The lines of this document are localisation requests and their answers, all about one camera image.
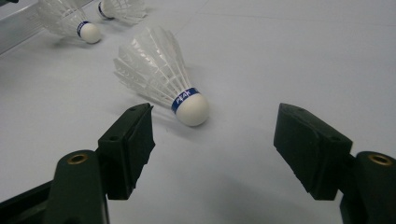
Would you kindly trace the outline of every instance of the shuttlecock feather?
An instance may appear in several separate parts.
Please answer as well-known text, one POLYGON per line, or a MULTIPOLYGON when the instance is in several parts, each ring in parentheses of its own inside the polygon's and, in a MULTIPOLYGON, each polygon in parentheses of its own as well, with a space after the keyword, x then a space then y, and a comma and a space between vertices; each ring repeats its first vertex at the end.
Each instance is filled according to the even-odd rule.
POLYGON ((101 39, 99 29, 73 0, 39 0, 37 14, 43 26, 56 35, 80 37, 90 44, 101 39))
POLYGON ((182 123, 196 126, 207 119, 209 104, 190 84, 180 47, 169 31, 147 28, 120 46, 114 64, 121 83, 171 107, 182 123))
POLYGON ((102 0, 97 11, 105 20, 117 19, 130 24, 138 23, 146 16, 143 0, 102 0))

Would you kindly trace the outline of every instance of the badminton birdie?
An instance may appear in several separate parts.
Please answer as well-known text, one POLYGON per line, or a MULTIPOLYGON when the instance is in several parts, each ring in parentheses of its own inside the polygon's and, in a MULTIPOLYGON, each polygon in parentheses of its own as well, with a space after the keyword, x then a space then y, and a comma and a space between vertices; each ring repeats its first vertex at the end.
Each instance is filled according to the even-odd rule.
POLYGON ((99 29, 87 21, 73 0, 38 0, 37 14, 43 26, 56 35, 80 37, 90 44, 101 39, 99 29))
POLYGON ((191 86, 180 47, 169 31, 147 28, 114 60, 116 76, 129 89, 169 106, 188 126, 203 123, 209 113, 206 98, 191 86))
POLYGON ((130 24, 138 23, 146 16, 143 0, 102 0, 97 12, 104 20, 117 19, 130 24))

